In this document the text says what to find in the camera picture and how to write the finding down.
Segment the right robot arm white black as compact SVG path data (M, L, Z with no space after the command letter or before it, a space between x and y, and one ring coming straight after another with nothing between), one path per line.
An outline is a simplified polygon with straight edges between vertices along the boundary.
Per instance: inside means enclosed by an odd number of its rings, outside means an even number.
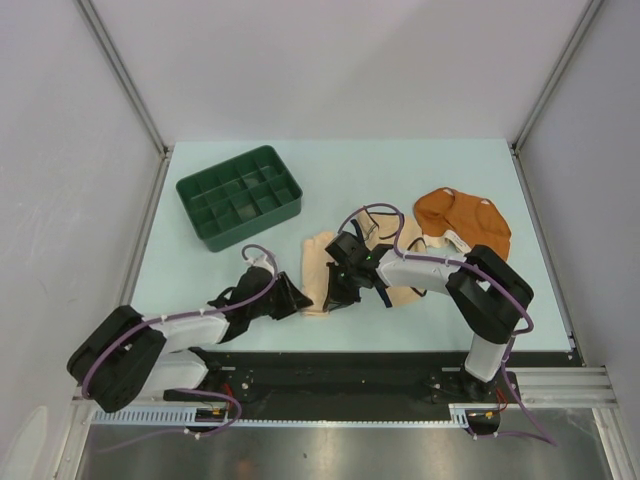
M400 251L381 244L369 249L348 232L325 248L329 255L329 310L361 300L360 290L410 288L449 296L473 332L463 365L461 388L473 401L484 401L497 389L516 327L533 324L527 308L534 298L530 285L490 247L478 245L465 255L438 256Z

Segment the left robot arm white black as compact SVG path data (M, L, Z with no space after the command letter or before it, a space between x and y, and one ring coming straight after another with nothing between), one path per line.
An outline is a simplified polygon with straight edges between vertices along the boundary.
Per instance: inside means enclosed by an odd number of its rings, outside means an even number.
M260 317L281 320L313 305L284 272L251 266L238 283L208 302L202 312L144 320L130 305L116 307L76 349L66 369L103 411L117 412L142 393L188 389L214 397L220 374L199 354L229 342Z

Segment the peach boxer underwear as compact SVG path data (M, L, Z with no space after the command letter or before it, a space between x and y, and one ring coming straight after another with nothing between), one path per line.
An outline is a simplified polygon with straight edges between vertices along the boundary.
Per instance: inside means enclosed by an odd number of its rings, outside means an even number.
M326 247L335 238L331 231L321 232L303 242L302 249L302 292L312 304L303 310L307 316L328 316L324 307L328 294L329 267L332 257Z

